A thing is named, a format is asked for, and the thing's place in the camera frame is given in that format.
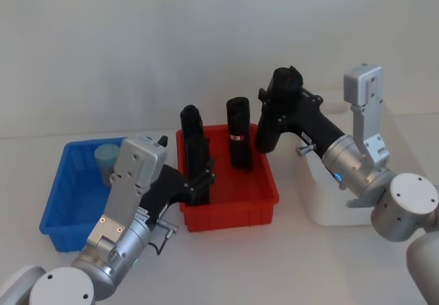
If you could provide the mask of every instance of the white wall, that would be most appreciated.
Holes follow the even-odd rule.
[[[393,112],[439,112],[439,0],[0,0],[0,136],[205,123],[274,68],[311,90],[385,68]]]

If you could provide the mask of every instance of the black cylinder with copper band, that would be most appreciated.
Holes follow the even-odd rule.
[[[250,103],[246,97],[227,101],[227,124],[230,136],[230,161],[237,169],[253,169],[250,146]]]

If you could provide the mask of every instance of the white cylindrical joint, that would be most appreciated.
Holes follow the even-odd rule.
[[[393,178],[372,211],[373,227],[387,240],[406,241],[423,226],[438,201],[438,192],[427,178],[402,173]]]

